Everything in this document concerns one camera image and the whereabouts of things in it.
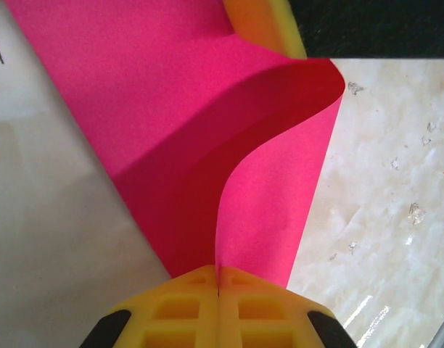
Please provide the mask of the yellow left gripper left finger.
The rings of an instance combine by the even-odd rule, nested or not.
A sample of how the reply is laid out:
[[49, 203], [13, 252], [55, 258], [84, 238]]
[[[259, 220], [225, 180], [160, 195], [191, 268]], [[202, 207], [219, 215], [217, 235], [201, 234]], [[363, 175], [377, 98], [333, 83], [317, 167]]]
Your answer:
[[206, 265], [115, 305], [84, 347], [217, 347], [218, 283]]

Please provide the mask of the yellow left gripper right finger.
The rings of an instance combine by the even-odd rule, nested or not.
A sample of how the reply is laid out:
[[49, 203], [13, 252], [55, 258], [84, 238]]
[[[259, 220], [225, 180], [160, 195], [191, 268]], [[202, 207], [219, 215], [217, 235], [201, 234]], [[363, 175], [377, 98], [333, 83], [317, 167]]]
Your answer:
[[236, 268], [219, 269], [220, 347], [355, 347], [325, 306]]

